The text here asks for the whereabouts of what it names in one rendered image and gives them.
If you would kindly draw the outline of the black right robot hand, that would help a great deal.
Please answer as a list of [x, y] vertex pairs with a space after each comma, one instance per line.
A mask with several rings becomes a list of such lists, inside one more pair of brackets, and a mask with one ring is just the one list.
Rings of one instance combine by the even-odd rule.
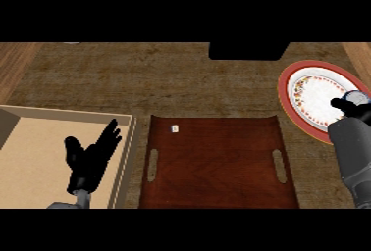
[[371, 126], [371, 104], [354, 105], [350, 101], [333, 98], [331, 105], [342, 111], [347, 118], [356, 118]]

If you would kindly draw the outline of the dark red wooden tray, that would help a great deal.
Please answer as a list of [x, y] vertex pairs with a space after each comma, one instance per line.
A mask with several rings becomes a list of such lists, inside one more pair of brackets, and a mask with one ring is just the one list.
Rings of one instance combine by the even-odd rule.
[[[171, 125], [178, 132], [171, 132]], [[141, 180], [141, 208], [295, 209], [294, 184], [276, 177], [271, 153], [285, 151], [268, 118], [150, 118], [153, 179]]]

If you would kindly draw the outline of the red rimmed floral plate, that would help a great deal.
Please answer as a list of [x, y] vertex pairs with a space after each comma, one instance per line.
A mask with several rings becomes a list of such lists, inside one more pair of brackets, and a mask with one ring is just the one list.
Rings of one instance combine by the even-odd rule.
[[294, 125], [319, 141], [332, 144], [328, 126], [342, 118], [331, 100], [348, 91], [371, 99], [371, 90], [354, 75], [331, 63], [304, 60], [292, 63], [277, 78], [276, 92], [282, 110]]

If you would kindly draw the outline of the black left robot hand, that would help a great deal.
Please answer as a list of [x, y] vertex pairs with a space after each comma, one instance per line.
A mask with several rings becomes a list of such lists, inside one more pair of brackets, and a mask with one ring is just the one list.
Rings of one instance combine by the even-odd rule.
[[121, 141], [116, 120], [110, 120], [97, 141], [82, 148], [78, 139], [67, 136], [64, 144], [64, 161], [70, 169], [66, 192], [73, 195], [79, 190], [93, 193], [97, 190], [112, 153]]

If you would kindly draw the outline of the black appliance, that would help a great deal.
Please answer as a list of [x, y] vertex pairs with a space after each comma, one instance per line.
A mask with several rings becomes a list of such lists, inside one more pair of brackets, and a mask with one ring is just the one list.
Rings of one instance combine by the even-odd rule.
[[208, 58], [211, 60], [276, 61], [288, 47], [288, 42], [211, 42]]

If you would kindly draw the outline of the open pale wooden drawer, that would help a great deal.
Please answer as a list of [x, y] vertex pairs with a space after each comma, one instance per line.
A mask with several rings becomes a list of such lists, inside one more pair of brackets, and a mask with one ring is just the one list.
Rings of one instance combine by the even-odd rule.
[[84, 146], [93, 144], [110, 120], [116, 120], [121, 141], [91, 195], [94, 209], [118, 209], [124, 204], [137, 119], [131, 115], [0, 105], [0, 209], [41, 209], [72, 199], [63, 139], [73, 136]]

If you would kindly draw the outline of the blue and white can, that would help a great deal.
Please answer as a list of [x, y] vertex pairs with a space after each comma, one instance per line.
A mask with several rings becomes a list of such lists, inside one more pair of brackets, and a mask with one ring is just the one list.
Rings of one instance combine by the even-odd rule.
[[351, 90], [344, 93], [344, 100], [350, 101], [354, 105], [369, 104], [371, 100], [365, 92]]

